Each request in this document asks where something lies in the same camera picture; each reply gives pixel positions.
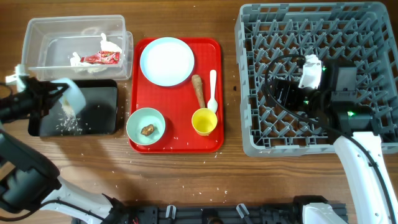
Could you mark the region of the pale blue bowl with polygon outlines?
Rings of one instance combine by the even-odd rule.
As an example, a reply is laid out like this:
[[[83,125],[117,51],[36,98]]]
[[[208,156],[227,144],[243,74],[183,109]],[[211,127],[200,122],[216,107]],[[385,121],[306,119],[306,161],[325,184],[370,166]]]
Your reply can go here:
[[[58,80],[51,81],[51,83],[67,84],[68,88],[62,94],[59,102],[61,103],[62,109],[66,114],[77,115],[86,106],[86,100],[79,87],[69,78],[61,78]]]

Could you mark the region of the yellow plastic cup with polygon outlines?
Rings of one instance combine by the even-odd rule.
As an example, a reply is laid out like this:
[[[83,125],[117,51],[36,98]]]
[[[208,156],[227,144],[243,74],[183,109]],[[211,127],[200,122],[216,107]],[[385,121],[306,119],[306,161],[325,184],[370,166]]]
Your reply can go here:
[[[208,136],[218,124],[217,115],[208,108],[200,108],[192,115],[192,126],[197,134]]]

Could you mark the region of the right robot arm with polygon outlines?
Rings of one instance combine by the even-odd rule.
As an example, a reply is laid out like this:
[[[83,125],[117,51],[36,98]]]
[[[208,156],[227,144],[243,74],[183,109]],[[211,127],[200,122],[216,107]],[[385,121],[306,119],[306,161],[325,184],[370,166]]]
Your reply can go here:
[[[274,64],[296,59],[299,82],[269,79]],[[376,114],[356,102],[356,65],[287,54],[267,67],[262,91],[267,102],[326,131],[345,170],[360,223],[397,223],[397,199],[382,155]]]

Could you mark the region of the red snack wrapper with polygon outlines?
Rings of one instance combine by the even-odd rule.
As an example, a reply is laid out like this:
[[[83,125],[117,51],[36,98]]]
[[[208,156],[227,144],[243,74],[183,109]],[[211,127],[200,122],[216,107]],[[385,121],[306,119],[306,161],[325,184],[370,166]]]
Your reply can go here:
[[[94,55],[82,57],[80,62],[90,63],[90,64],[112,65],[112,64],[118,64],[119,58],[120,58],[120,52],[99,51]]]

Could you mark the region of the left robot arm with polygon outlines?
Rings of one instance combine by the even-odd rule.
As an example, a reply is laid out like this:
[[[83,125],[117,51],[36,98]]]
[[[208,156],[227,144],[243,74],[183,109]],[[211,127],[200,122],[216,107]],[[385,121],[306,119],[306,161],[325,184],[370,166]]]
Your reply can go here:
[[[75,113],[85,107],[85,98],[73,81],[62,78],[41,82],[18,78],[19,92],[1,99],[1,122],[48,114],[57,101],[67,101]],[[93,194],[61,178],[57,166],[43,154],[1,131],[1,209],[23,220],[39,210],[73,217],[74,223],[127,223],[128,209],[117,199]]]

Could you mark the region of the white rice pile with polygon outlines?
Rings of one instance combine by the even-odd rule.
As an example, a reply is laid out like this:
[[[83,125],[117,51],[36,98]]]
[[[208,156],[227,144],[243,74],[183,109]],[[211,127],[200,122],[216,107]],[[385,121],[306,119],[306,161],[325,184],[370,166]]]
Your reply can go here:
[[[83,129],[80,124],[80,118],[77,118],[72,106],[66,99],[61,101],[62,114],[59,118],[59,124],[56,125],[56,130],[60,131],[62,136],[81,134]]]

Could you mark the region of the brown root vegetable piece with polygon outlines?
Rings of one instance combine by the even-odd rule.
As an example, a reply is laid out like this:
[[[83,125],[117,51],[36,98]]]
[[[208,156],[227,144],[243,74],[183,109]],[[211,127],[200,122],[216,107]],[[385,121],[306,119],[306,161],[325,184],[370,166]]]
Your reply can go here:
[[[193,89],[195,90],[195,94],[197,96],[197,100],[200,105],[200,108],[205,108],[206,105],[205,105],[204,96],[203,96],[203,83],[202,83],[201,77],[199,75],[192,76],[192,85],[193,85]]]

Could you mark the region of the large pale blue plate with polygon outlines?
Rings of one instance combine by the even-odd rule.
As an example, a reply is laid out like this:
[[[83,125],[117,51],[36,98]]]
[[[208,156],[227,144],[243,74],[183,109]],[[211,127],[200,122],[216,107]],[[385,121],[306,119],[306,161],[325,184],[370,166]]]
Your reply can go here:
[[[150,42],[142,51],[140,67],[143,75],[158,86],[175,86],[193,72],[193,50],[182,40],[163,37]]]

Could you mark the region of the brown food scrap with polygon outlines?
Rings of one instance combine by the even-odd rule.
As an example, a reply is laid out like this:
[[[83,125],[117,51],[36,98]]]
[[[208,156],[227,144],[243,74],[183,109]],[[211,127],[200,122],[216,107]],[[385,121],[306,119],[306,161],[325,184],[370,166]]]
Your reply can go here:
[[[148,126],[144,126],[141,129],[141,134],[143,136],[150,136],[155,131],[155,126],[153,124],[149,124]]]

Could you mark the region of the pale green bowl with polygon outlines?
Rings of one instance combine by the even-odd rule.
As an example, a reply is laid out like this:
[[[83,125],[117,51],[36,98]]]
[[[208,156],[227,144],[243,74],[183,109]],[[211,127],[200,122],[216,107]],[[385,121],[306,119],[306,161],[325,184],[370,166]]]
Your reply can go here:
[[[127,135],[133,143],[148,146],[156,143],[165,133],[165,118],[156,109],[141,108],[127,120]]]

